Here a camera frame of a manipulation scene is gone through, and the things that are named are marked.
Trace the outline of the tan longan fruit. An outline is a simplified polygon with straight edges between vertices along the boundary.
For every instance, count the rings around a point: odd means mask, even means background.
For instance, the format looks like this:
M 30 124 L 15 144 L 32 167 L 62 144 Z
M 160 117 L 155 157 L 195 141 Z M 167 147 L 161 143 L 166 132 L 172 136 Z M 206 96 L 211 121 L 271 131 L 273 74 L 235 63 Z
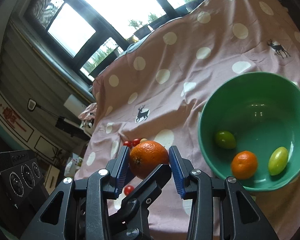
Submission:
M 146 141 L 148 141 L 146 138 L 142 138 L 142 139 L 140 140 L 140 143 L 146 142 Z

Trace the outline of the pink polka dot cloth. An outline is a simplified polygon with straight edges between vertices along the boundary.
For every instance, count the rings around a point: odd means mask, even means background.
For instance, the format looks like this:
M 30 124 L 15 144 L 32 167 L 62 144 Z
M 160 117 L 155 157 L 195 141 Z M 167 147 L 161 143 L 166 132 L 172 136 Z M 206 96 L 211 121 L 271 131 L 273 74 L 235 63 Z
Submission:
M 75 179 L 104 168 L 136 138 L 175 145 L 211 174 L 198 121 L 220 85 L 262 71 L 300 88 L 300 21 L 292 12 L 278 0 L 205 0 L 130 48 L 94 81 L 95 130 Z

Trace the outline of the pink clothes pile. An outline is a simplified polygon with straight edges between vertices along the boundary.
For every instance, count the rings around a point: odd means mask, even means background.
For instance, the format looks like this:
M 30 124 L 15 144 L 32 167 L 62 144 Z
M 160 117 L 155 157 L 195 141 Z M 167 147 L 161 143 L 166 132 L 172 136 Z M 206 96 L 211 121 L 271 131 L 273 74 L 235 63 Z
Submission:
M 81 128 L 93 128 L 96 117 L 97 103 L 90 104 L 78 118 L 81 120 Z

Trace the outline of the green plastic bowl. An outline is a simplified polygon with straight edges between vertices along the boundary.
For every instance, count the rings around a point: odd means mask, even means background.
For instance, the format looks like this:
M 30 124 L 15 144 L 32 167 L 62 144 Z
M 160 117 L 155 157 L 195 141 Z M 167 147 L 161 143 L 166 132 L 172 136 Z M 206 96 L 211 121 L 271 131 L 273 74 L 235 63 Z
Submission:
M 229 131 L 236 139 L 232 150 L 215 143 L 218 131 Z M 300 88 L 292 81 L 267 72 L 236 76 L 221 85 L 209 98 L 198 123 L 202 155 L 221 179 L 232 174 L 236 154 L 250 151 L 258 168 L 242 185 L 250 192 L 274 191 L 300 175 Z M 279 147 L 288 150 L 286 168 L 271 176 L 268 162 Z

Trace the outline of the white printed shopping bag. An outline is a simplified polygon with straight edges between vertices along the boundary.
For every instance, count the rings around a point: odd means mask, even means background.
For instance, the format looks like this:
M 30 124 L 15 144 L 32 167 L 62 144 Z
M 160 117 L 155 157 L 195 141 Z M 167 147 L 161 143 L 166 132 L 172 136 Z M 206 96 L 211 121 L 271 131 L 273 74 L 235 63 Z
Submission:
M 75 153 L 72 153 L 72 155 L 68 158 L 68 161 L 66 163 L 64 176 L 74 178 L 76 172 L 81 168 L 82 163 L 83 163 L 83 158 L 81 158 L 79 155 Z

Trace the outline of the orange tangerine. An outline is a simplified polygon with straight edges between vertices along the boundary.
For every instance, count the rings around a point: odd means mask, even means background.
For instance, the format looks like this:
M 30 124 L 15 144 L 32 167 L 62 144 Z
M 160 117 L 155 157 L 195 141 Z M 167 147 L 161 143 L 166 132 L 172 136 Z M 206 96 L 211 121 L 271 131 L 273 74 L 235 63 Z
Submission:
M 231 162 L 232 174 L 239 180 L 251 178 L 257 171 L 257 168 L 257 157 L 254 153 L 249 151 L 238 153 Z
M 169 157 L 158 142 L 141 142 L 130 152 L 129 168 L 139 179 L 145 179 L 160 164 L 169 164 Z

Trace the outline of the red cherry tomato middle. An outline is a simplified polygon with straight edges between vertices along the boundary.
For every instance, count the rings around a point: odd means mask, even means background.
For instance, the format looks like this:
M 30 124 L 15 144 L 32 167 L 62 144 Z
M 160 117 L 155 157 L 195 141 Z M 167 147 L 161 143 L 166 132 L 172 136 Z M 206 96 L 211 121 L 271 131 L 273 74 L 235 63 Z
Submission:
M 136 138 L 132 141 L 132 146 L 135 147 L 140 143 L 141 139 L 140 138 Z

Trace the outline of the red cherry tomato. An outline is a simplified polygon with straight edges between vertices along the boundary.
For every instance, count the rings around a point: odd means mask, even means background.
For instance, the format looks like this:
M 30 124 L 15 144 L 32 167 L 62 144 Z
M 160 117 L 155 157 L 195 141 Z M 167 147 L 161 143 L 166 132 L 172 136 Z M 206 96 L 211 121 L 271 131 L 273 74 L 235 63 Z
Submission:
M 125 141 L 125 142 L 123 143 L 123 145 L 124 145 L 124 146 L 127 146 L 127 147 L 129 147 L 129 148 L 132 148 L 132 147 L 133 147 L 133 143 L 132 143 L 131 141 Z
M 132 146 L 135 147 L 140 143 L 141 139 L 140 138 L 136 138 L 132 141 Z

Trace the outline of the black upright vacuum cleaner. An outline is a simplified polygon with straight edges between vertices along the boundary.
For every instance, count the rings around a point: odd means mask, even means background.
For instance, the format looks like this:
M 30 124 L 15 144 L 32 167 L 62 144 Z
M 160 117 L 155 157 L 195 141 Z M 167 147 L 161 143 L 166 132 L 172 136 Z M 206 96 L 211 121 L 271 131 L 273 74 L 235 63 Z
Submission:
M 56 118 L 55 127 L 65 133 L 68 133 L 70 135 L 70 137 L 77 137 L 84 141 L 90 140 L 90 136 L 83 129 L 81 129 L 77 123 L 47 110 L 44 107 L 42 107 L 41 105 L 39 105 L 35 100 L 29 99 L 28 103 L 27 103 L 28 111 L 33 112 L 36 108 L 39 108 L 42 111 L 44 111 L 44 112 L 50 114 L 51 116 L 53 116 L 54 118 Z

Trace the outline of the red cherry tomato lone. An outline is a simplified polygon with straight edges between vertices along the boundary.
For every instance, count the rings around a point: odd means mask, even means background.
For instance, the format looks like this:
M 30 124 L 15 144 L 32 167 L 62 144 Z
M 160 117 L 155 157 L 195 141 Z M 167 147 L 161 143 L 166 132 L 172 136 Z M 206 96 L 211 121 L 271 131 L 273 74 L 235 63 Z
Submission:
M 133 185 L 127 185 L 124 188 L 124 194 L 125 196 L 128 196 L 130 193 L 134 191 L 135 187 Z

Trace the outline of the dark green jujube fruit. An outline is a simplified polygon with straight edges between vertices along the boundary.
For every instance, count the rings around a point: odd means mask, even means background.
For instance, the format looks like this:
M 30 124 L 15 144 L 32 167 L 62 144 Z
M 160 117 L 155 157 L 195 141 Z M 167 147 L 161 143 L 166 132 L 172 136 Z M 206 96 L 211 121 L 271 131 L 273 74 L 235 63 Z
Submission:
M 229 131 L 218 131 L 215 134 L 215 143 L 226 150 L 232 150 L 236 147 L 236 139 Z

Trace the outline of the light green jujube fruit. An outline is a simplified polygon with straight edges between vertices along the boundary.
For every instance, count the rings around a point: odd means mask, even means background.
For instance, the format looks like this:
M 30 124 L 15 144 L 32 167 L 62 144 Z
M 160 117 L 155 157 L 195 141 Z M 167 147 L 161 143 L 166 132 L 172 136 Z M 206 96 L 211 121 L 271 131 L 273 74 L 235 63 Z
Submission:
M 280 174 L 288 163 L 288 150 L 285 147 L 277 148 L 270 156 L 268 171 L 271 176 Z

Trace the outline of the orange tangerine in bowl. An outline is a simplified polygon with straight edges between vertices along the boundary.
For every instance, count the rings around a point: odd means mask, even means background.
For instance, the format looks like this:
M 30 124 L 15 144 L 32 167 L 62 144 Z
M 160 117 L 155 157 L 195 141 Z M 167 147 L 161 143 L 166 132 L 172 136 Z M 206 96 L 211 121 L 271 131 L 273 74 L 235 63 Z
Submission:
M 232 174 L 239 180 L 251 178 L 257 171 L 257 168 L 257 157 L 254 153 L 249 151 L 238 153 L 231 162 Z

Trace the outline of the red cherry tomato far left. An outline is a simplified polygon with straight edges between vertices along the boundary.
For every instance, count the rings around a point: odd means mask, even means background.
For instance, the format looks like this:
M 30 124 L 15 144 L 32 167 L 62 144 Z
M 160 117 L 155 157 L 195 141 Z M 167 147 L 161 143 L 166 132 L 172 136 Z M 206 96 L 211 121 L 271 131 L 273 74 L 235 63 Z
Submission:
M 125 142 L 123 143 L 123 145 L 124 145 L 124 146 L 127 146 L 127 147 L 129 147 L 129 148 L 132 148 L 132 147 L 133 147 L 133 143 L 132 143 L 131 141 L 125 141 Z

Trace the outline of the window frame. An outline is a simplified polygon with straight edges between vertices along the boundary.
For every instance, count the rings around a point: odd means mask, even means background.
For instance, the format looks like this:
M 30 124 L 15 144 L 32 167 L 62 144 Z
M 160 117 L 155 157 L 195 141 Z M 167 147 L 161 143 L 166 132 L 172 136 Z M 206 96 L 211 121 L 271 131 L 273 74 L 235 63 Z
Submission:
M 131 44 L 204 0 L 21 0 L 31 34 L 86 83 Z

